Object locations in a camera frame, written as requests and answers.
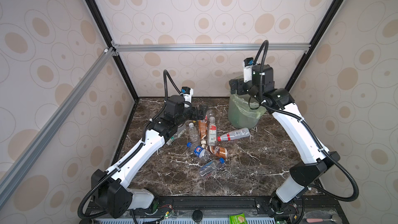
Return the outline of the orange label tea bottle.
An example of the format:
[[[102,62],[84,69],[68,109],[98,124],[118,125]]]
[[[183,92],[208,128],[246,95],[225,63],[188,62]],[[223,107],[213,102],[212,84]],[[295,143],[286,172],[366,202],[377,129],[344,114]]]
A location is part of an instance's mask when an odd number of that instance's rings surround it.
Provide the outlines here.
[[[206,140],[207,138],[207,120],[199,121],[199,133],[201,140]]]

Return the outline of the red white label bottle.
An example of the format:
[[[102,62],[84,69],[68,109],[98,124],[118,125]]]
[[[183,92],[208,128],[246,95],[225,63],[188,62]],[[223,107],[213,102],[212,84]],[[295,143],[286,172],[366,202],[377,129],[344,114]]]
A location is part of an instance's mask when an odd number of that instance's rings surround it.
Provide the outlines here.
[[[208,146],[217,146],[218,144],[218,136],[217,136],[217,126],[216,119],[214,116],[208,118]]]

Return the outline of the brown label bottle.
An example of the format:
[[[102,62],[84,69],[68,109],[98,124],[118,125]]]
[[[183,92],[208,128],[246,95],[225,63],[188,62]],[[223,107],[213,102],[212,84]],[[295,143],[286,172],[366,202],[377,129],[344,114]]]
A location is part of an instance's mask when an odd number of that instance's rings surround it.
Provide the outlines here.
[[[227,159],[228,158],[228,150],[226,148],[220,147],[220,146],[205,146],[205,150],[208,150],[211,154]]]

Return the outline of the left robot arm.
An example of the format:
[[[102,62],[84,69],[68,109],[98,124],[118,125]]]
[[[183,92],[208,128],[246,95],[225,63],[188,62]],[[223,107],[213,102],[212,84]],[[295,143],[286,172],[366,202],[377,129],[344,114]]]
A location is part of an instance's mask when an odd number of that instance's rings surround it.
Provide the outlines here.
[[[143,127],[142,138],[118,162],[106,171],[97,170],[91,177],[91,190],[82,199],[77,214],[80,219],[96,219],[109,214],[121,217],[131,209],[147,209],[154,195],[129,185],[140,168],[162,148],[178,128],[188,120],[203,120],[207,106],[192,105],[193,89],[177,88],[177,94],[164,96],[161,110]]]

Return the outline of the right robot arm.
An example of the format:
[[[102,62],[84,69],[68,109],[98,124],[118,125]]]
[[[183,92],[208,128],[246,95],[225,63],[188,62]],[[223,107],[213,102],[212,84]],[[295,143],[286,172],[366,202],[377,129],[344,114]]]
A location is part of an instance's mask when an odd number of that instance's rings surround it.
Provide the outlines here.
[[[250,100],[256,100],[259,107],[264,107],[281,124],[302,160],[290,168],[289,177],[273,192],[266,211],[282,214],[294,199],[302,199],[309,188],[315,188],[339,201],[355,201],[359,197],[359,186],[339,163],[339,154],[321,143],[300,113],[291,94],[286,89],[275,88],[273,68],[265,63],[268,47],[269,42],[265,40],[255,58],[243,61],[243,77],[229,82],[231,94],[248,95]],[[314,185],[313,182],[333,166],[351,183],[351,196],[340,197]]]

